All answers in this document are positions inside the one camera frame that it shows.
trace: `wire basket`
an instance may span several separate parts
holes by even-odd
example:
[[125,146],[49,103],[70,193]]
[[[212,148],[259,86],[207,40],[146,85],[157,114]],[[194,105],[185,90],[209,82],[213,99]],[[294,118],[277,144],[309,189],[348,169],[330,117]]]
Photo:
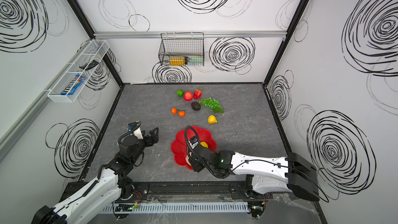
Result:
[[[82,53],[71,63],[64,75],[52,87],[47,96],[54,102],[74,102],[108,49],[109,45],[106,40],[91,40]],[[79,81],[81,81],[81,84],[77,86],[76,83]],[[72,93],[70,89],[75,86],[77,88]]]
[[162,33],[159,61],[162,66],[204,66],[205,48],[202,32]]

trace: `black remote control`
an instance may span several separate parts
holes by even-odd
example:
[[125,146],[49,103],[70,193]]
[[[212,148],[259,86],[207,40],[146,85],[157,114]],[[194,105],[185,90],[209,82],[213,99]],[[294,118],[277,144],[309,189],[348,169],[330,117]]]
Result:
[[87,70],[90,70],[90,69],[92,69],[93,67],[97,66],[98,63],[99,63],[99,62],[97,62],[96,60],[93,60],[92,62],[90,62],[90,64],[88,65],[87,68],[86,68],[87,63],[84,64],[83,66],[80,66],[79,68],[81,68],[81,69],[85,69],[85,68],[86,68],[86,71],[87,71]]

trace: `aluminum rail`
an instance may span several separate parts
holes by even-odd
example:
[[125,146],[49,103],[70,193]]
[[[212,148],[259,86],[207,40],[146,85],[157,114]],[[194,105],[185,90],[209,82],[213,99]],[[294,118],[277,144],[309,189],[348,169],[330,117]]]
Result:
[[96,39],[130,39],[130,38],[160,38],[160,34],[167,33],[169,38],[192,38],[205,34],[205,38],[219,37],[286,37],[285,30],[254,30],[254,31],[119,31],[95,32]]

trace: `green grapes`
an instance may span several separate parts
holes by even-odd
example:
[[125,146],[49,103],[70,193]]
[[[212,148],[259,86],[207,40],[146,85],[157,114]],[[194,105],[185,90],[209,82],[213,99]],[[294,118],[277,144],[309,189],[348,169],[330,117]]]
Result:
[[201,99],[198,101],[201,105],[204,105],[205,107],[211,108],[214,112],[224,112],[220,106],[220,102],[216,99],[212,99],[211,97],[206,98],[206,99]]

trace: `strawberry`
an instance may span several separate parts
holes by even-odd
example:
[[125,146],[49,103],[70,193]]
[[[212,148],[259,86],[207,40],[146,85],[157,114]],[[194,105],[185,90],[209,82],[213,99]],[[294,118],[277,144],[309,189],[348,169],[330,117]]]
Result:
[[190,100],[192,100],[192,98],[193,98],[193,95],[192,95],[191,92],[186,91],[186,92],[184,93],[184,99],[185,99],[186,101],[190,101]]
[[193,93],[194,99],[199,99],[199,97],[202,96],[202,90],[200,88],[196,89],[195,92]]

